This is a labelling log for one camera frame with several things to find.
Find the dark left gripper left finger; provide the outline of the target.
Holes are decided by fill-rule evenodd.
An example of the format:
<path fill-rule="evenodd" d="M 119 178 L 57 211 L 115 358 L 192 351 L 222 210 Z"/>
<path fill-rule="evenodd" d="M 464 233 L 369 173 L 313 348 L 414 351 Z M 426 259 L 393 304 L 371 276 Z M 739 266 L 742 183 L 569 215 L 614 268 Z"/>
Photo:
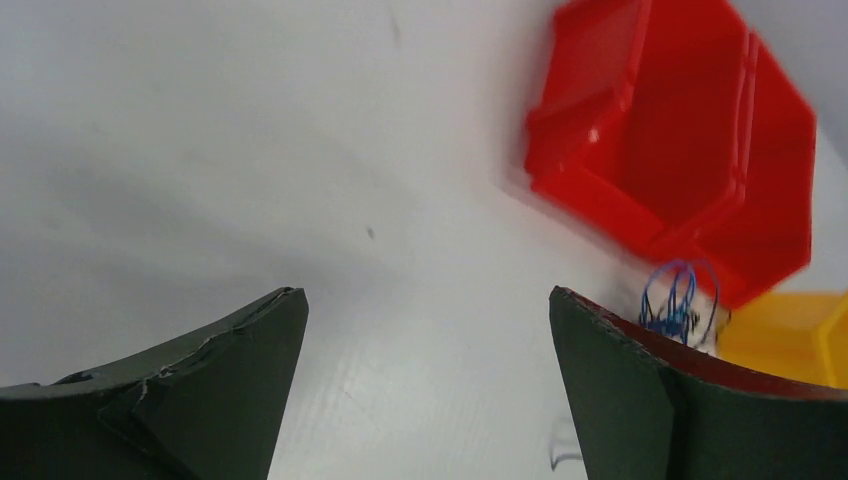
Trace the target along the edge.
<path fill-rule="evenodd" d="M 264 479 L 307 326 L 277 289 L 129 357 L 1 391 L 5 479 Z"/>

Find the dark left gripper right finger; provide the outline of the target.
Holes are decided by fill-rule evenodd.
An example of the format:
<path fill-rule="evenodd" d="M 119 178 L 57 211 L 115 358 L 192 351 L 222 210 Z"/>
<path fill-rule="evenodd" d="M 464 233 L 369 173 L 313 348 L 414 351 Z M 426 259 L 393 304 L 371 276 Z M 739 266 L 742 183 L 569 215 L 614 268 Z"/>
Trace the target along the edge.
<path fill-rule="evenodd" d="M 750 370 L 549 297 L 552 339 L 591 479 L 843 479 L 847 394 Z"/>

